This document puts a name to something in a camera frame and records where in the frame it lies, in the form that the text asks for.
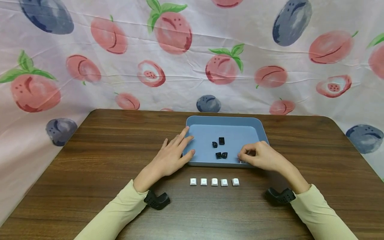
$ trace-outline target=black wrist device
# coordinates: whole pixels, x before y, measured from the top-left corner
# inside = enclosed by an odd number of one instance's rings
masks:
[[[279,193],[274,188],[270,187],[265,192],[265,195],[275,204],[288,204],[292,200],[296,199],[295,194],[289,188],[285,189],[282,193]]]
[[[161,210],[170,203],[170,199],[166,193],[157,197],[154,191],[149,190],[147,196],[144,198],[144,202],[153,209]]]

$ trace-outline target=plastic tray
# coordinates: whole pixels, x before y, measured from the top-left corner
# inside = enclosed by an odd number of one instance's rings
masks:
[[[191,149],[196,153],[189,162],[191,166],[205,167],[253,167],[240,163],[237,154],[248,143],[266,141],[263,125],[257,118],[190,116],[187,119],[189,132],[194,139],[184,149],[183,155]],[[218,138],[225,139],[225,145],[218,144]],[[227,152],[226,159],[216,159],[217,152]]]

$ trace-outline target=white keycap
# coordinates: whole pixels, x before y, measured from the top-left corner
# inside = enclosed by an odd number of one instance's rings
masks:
[[[197,180],[196,180],[196,178],[191,178],[190,181],[189,181],[189,185],[191,185],[191,186],[196,186],[196,185],[197,185]]]
[[[207,179],[206,178],[200,179],[200,186],[206,186],[206,185],[207,185]]]
[[[226,179],[222,179],[222,180],[220,180],[220,182],[221,182],[222,187],[228,186],[228,181]]]
[[[212,178],[211,186],[217,186],[217,185],[218,185],[217,178]]]
[[[239,183],[239,179],[237,178],[232,178],[232,186],[239,186],[240,183]]]

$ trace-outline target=table top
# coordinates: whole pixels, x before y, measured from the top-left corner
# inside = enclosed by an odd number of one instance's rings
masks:
[[[384,239],[384,184],[329,118],[162,111],[93,111],[0,228],[0,239],[71,240],[136,177],[189,116],[256,117],[273,148],[315,184],[360,239]],[[240,186],[189,186],[239,178]],[[145,208],[117,239],[312,239],[290,206],[264,199],[284,180],[260,169],[185,166],[154,189],[171,204]]]

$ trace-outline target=long sleeve shirt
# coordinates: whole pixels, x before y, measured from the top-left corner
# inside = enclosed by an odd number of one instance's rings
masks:
[[[77,235],[75,240],[115,240],[119,232],[146,206],[147,192],[137,192],[131,180],[101,212]],[[311,185],[295,195],[291,205],[315,240],[357,240],[356,236]]]

